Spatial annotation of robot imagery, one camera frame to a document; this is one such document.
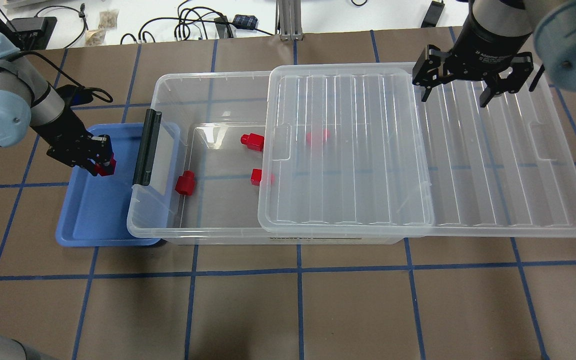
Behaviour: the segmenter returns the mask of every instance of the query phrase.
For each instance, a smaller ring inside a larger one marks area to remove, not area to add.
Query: transparent lid
[[[396,64],[270,73],[258,219],[276,233],[408,235],[434,223],[410,75]]]
[[[421,102],[413,63],[270,73],[258,220],[304,237],[576,237],[576,169],[544,80]]]

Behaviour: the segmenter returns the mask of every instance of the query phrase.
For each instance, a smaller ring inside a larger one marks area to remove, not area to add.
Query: black handle
[[[137,165],[134,167],[134,176],[132,177],[133,185],[139,184],[147,187],[151,183],[157,138],[160,135],[161,124],[162,112],[147,109],[146,119],[143,121],[139,153],[137,153]]]

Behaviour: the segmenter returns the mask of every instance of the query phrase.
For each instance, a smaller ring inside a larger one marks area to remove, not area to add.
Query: blue box
[[[126,228],[143,127],[141,123],[112,123],[88,129],[110,135],[117,165],[110,176],[92,176],[78,166],[72,169],[57,224],[57,243],[65,247],[150,246],[160,241],[134,237]]]

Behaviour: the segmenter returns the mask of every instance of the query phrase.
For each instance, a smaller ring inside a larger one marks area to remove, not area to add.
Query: red block
[[[264,137],[254,132],[241,135],[241,143],[247,146],[247,148],[249,148],[250,150],[254,151],[264,150]]]
[[[309,146],[318,146],[325,143],[329,137],[330,132],[327,129],[309,132],[306,134],[306,143],[308,143]]]
[[[252,174],[250,175],[250,183],[256,187],[259,186],[259,183],[261,183],[261,169],[260,168],[252,169]]]
[[[116,166],[117,160],[115,160],[115,154],[113,153],[108,166],[103,166],[102,164],[94,164],[94,171],[96,171],[96,173],[101,176],[109,176],[115,173]]]
[[[183,175],[181,175],[176,180],[174,191],[178,192],[181,195],[191,196],[195,189],[196,183],[197,182],[195,181],[195,173],[190,170],[186,170],[183,172]]]

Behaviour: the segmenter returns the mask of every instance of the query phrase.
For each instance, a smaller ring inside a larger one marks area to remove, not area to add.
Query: metal frame
[[[276,25],[282,41],[303,39],[302,0],[277,0]]]

